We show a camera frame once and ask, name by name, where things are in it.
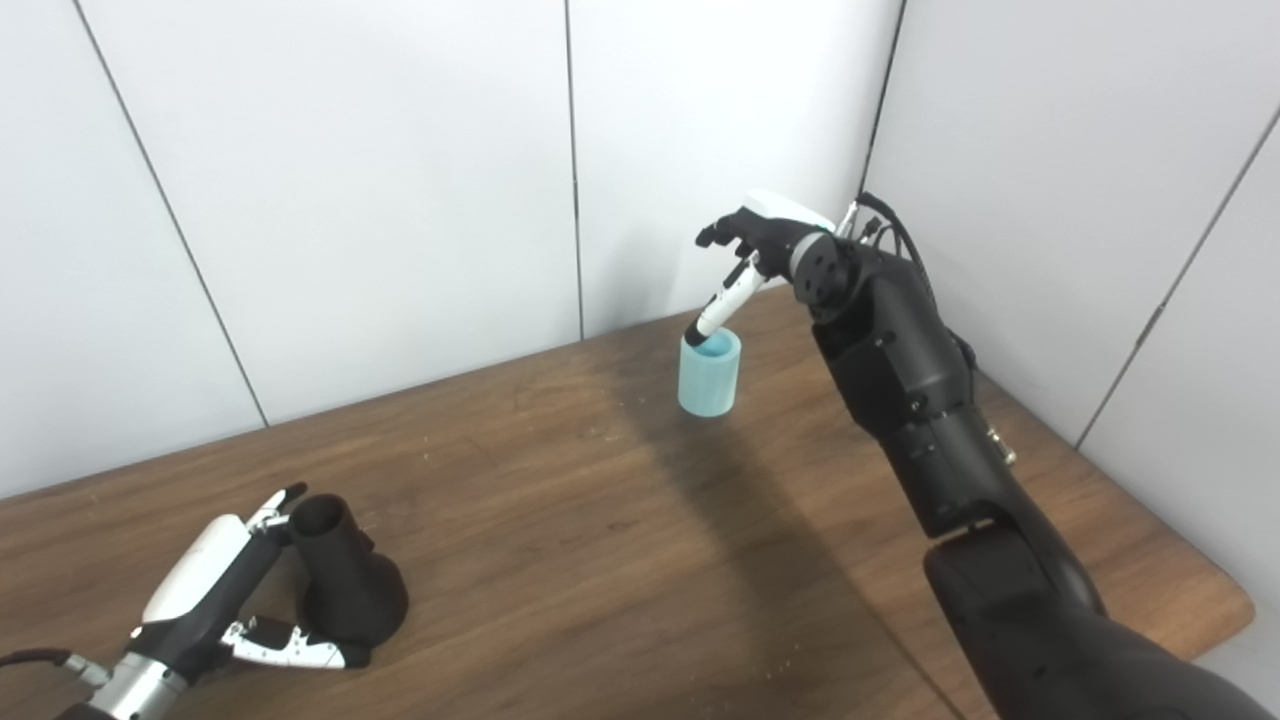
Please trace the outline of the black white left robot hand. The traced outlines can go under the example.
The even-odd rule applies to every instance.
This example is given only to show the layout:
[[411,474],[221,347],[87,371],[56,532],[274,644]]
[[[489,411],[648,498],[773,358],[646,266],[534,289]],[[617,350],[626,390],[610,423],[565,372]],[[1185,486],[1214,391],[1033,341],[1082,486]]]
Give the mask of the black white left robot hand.
[[241,611],[291,543],[285,506],[307,489],[276,491],[248,519],[214,518],[150,597],[125,657],[187,685],[236,660],[270,667],[355,670],[369,648]]

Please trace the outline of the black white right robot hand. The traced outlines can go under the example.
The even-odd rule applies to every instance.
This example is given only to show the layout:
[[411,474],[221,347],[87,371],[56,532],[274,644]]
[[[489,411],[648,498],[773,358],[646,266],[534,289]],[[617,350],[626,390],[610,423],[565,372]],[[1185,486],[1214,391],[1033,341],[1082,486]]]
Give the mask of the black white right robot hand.
[[699,249],[735,245],[737,265],[684,333],[685,342],[703,346],[768,281],[792,279],[794,255],[808,238],[833,234],[828,218],[767,190],[753,190],[741,208],[700,229]]

